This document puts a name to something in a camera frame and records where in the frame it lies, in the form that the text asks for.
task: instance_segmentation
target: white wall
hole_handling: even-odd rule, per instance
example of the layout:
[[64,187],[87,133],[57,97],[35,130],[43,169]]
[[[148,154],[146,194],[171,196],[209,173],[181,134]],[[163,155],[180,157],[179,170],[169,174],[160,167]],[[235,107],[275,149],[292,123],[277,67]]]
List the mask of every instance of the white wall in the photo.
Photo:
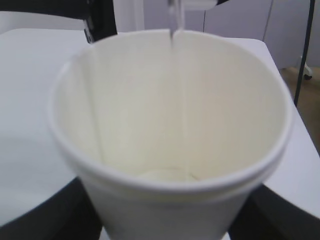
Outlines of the white wall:
[[[145,29],[168,29],[169,12],[168,0],[144,0]],[[204,11],[187,11],[185,27],[189,30],[203,31]]]
[[316,1],[316,8],[314,11],[307,63],[312,67],[320,67],[320,1],[319,0]]
[[302,55],[309,0],[274,0],[265,43],[279,69],[295,67]]
[[204,31],[224,37],[262,40],[271,0],[230,0],[205,13]]

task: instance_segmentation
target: white cabinet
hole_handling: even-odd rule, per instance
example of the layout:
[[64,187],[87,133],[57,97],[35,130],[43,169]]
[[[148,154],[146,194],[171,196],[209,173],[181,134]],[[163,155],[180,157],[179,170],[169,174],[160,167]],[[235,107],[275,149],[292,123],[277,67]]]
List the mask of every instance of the white cabinet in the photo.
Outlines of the white cabinet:
[[272,0],[227,1],[206,11],[204,31],[224,37],[262,40],[271,2]]

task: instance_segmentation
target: paper cup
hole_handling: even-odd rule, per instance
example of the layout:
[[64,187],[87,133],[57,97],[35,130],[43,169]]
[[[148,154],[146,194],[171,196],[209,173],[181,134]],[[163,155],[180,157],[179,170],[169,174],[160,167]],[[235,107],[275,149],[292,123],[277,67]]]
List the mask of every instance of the paper cup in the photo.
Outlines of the paper cup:
[[126,33],[74,57],[49,123],[113,240],[218,240],[277,167],[293,104],[224,38]]

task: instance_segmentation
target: metal rod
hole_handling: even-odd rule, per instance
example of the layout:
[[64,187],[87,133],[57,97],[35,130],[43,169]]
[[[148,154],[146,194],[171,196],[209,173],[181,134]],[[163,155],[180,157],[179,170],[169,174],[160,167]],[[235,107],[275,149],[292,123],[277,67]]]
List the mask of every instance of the metal rod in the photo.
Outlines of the metal rod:
[[308,56],[312,23],[313,23],[313,19],[314,19],[315,4],[316,4],[315,0],[310,0],[310,9],[309,9],[308,23],[307,23],[307,27],[306,27],[306,33],[305,33],[304,48],[303,48],[302,60],[301,60],[301,64],[300,64],[298,81],[297,81],[295,96],[294,96],[294,105],[295,106],[297,106],[297,104],[298,104],[302,80],[304,77],[304,70],[305,70],[305,64],[306,64],[307,56]]

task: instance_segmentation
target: black object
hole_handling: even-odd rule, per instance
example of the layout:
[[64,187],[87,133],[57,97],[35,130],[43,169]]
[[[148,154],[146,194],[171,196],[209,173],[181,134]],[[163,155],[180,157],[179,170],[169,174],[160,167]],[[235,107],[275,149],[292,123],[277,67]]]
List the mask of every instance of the black object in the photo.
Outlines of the black object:
[[76,178],[43,204],[1,227],[0,240],[98,240],[101,229]]
[[312,23],[314,20],[315,4],[316,4],[316,0],[310,0],[310,9],[309,9],[308,23],[307,23],[307,27],[306,27],[306,33],[305,33],[302,60],[301,60],[301,65],[300,65],[300,69],[299,69],[298,82],[296,85],[296,90],[295,90],[295,95],[294,95],[294,105],[295,106],[297,106],[297,104],[298,104],[300,90],[301,90],[301,84],[302,84],[302,80],[304,77],[305,64],[307,61],[309,43],[310,43],[310,37],[311,37]]
[[223,3],[225,3],[226,1],[229,1],[229,0],[218,0],[217,5],[223,4]]
[[303,75],[303,79],[304,80],[310,80],[310,79],[312,79],[312,76],[309,76],[309,75],[305,74],[305,75]]
[[113,0],[0,0],[0,11],[84,20],[89,43],[117,34]]
[[229,229],[232,240],[319,240],[320,219],[261,186]]

